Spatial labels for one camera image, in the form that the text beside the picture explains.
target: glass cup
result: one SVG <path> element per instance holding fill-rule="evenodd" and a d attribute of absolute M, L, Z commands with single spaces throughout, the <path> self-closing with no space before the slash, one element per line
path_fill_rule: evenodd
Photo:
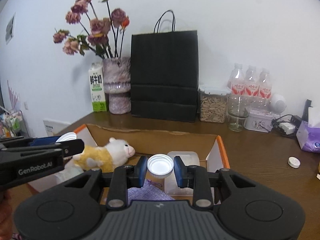
<path fill-rule="evenodd" d="M 228 127 L 231 131 L 241 132 L 245 119 L 249 116 L 251 100 L 246 96 L 228 97 Z"/>

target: flower vase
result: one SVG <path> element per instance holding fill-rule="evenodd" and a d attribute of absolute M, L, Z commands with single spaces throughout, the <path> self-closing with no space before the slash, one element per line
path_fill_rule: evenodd
<path fill-rule="evenodd" d="M 131 111 L 129 93 L 110 94 L 109 110 L 112 114 L 125 114 Z"/>
<path fill-rule="evenodd" d="M 130 57 L 106 58 L 103 60 L 103 86 L 106 94 L 130 91 Z"/>

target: purple cloth bag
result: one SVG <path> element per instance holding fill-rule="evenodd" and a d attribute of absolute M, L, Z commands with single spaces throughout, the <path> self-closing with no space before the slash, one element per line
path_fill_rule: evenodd
<path fill-rule="evenodd" d="M 145 179 L 142 188 L 129 188 L 128 189 L 128 204 L 132 200 L 154 200 L 154 201 L 165 201 L 165 200 L 174 200 L 161 189 L 157 188 L 158 183 L 152 182 L 151 180 Z"/>

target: wall outlet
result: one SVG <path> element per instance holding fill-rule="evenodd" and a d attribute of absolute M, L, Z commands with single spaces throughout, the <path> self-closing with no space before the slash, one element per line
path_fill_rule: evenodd
<path fill-rule="evenodd" d="M 43 120 L 43 123 L 48 136 L 54 136 L 70 125 L 70 123 L 67 122 L 57 122 L 52 120 Z"/>

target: black paper bag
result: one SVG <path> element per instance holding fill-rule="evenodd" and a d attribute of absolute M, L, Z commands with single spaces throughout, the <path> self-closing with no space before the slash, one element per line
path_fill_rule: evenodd
<path fill-rule="evenodd" d="M 172 31 L 158 33 L 167 12 L 173 15 Z M 132 35 L 132 115 L 194 122 L 199 70 L 197 31 L 175 32 L 173 11 L 165 13 L 154 33 Z"/>
<path fill-rule="evenodd" d="M 155 27 L 154 33 L 132 35 L 132 84 L 198 88 L 197 31 L 175 32 L 174 27 L 175 17 L 172 32 L 156 33 Z"/>

